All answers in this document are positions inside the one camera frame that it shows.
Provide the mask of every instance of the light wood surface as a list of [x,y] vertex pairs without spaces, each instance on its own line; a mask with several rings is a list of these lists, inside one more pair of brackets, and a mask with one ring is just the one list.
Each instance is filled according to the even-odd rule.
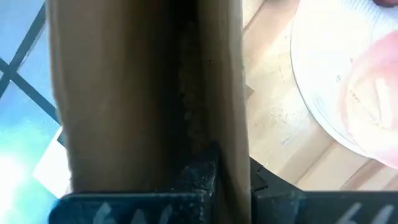
[[243,1],[251,156],[304,190],[398,189],[397,170],[343,147],[306,108],[290,59],[298,4],[299,0]]

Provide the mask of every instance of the blue surface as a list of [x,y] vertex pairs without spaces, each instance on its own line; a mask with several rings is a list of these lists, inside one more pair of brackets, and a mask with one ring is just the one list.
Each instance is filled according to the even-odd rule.
[[30,51],[18,73],[44,98],[55,106],[51,89],[49,29],[45,26],[36,45]]
[[55,201],[32,172],[59,125],[11,82],[0,99],[0,223],[43,223]]
[[0,57],[10,63],[43,0],[0,0]]

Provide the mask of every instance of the pink object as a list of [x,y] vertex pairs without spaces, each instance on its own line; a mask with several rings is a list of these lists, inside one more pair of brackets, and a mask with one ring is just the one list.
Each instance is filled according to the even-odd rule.
[[398,169],[398,30],[354,62],[340,109],[344,126],[358,146]]

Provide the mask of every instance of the paper plate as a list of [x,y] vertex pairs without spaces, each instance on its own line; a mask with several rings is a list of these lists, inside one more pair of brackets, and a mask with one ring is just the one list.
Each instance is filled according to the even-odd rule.
[[305,104],[319,124],[348,149],[370,157],[343,126],[338,98],[356,60],[373,42],[398,29],[398,8],[371,0],[301,0],[292,29],[292,66]]

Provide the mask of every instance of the wooden table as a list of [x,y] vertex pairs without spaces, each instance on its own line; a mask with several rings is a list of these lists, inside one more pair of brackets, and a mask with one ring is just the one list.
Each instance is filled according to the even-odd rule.
[[243,0],[250,155],[304,190],[398,189],[398,170],[336,142],[306,108],[290,59],[299,1]]

